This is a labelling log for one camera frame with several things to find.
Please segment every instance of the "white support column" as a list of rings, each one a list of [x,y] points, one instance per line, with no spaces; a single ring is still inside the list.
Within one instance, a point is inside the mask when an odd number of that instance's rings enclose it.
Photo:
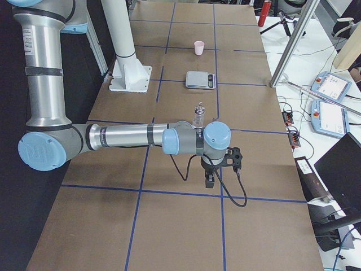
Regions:
[[[102,5],[117,56],[109,89],[147,92],[152,67],[137,59],[125,0],[102,0]]]

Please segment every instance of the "white metal base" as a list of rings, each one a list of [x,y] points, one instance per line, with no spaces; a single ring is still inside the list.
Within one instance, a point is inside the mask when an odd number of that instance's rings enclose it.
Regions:
[[[123,75],[119,61],[116,59],[113,70],[113,79],[109,86],[109,90],[137,93],[147,92],[152,67],[143,66],[138,59],[136,59],[136,62],[137,64],[135,69],[131,69],[127,64],[124,64]]]

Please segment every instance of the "black rubber ring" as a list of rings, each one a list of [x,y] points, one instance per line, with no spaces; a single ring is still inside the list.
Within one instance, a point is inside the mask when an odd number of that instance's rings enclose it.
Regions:
[[[33,14],[33,15],[45,16],[45,17],[49,17],[49,18],[61,21],[62,23],[65,23],[65,18],[59,14],[56,14],[56,13],[53,13],[50,11],[45,11],[45,10],[38,10],[36,8],[31,8],[31,7],[15,7],[12,9],[12,14],[13,15]]]
[[[80,137],[81,148],[80,148],[80,150],[79,150],[79,152],[78,152],[78,154],[79,154],[79,153],[83,150],[83,147],[84,147],[84,139],[83,139],[83,136],[81,135],[80,131],[79,131],[76,127],[72,126],[72,128],[75,130],[75,132],[78,133],[78,135],[79,135],[79,137]]]
[[[63,76],[63,69],[27,66],[25,67],[25,74],[27,76],[39,76],[39,75]]]
[[[147,139],[148,139],[148,145],[150,146],[154,146],[154,136],[153,136],[153,129],[154,129],[154,124],[148,124],[147,126]]]
[[[128,55],[128,56],[120,56],[117,54],[116,54],[116,56],[119,56],[120,58],[129,58],[129,57],[133,56],[134,54],[135,54],[135,51],[134,51],[134,53],[132,53],[131,55]]]
[[[72,126],[71,123],[59,126],[27,126],[27,130],[31,132],[50,132],[70,129]]]
[[[94,151],[94,149],[91,147],[90,138],[89,138],[89,133],[90,133],[91,127],[92,127],[92,124],[89,124],[85,130],[85,142],[86,142],[86,146],[88,147],[88,149],[91,151]]]

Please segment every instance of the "blue joint cap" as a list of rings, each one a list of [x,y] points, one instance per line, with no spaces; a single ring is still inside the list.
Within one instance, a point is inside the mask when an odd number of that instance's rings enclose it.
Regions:
[[[204,128],[204,140],[216,150],[225,150],[231,143],[231,129],[220,121],[214,121]]]
[[[174,128],[165,129],[162,136],[162,148],[165,154],[177,155],[179,152],[178,132]]]
[[[66,25],[60,32],[65,34],[85,34],[88,31],[88,23]]]
[[[37,171],[51,171],[67,161],[63,145],[45,133],[27,133],[19,141],[17,150],[24,163]]]
[[[10,4],[17,7],[31,7],[39,4],[43,0],[7,0]]]

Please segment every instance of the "electronic device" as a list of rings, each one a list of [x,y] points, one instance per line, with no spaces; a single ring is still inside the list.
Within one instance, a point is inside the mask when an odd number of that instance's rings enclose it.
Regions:
[[[186,76],[186,87],[189,89],[215,89],[215,74],[189,71]]]
[[[296,162],[296,168],[306,200],[309,202],[314,199],[321,199],[324,202],[329,202],[326,189],[323,187],[306,157],[298,157],[295,158],[294,161]]]
[[[338,75],[322,72],[312,84],[311,90],[325,98],[340,102],[344,99],[351,85],[351,81],[341,78]]]
[[[350,131],[347,111],[318,99],[311,105],[311,124],[315,132],[337,138]]]
[[[352,224],[360,227],[361,143],[351,133],[346,133],[315,163],[315,169],[332,197],[346,214],[345,217],[336,217],[337,219],[332,221],[320,223],[310,212],[311,220],[319,222],[314,224],[315,235],[333,235],[338,229]],[[323,246],[327,243],[329,243],[327,247],[330,248],[338,246],[329,238],[322,241]]]

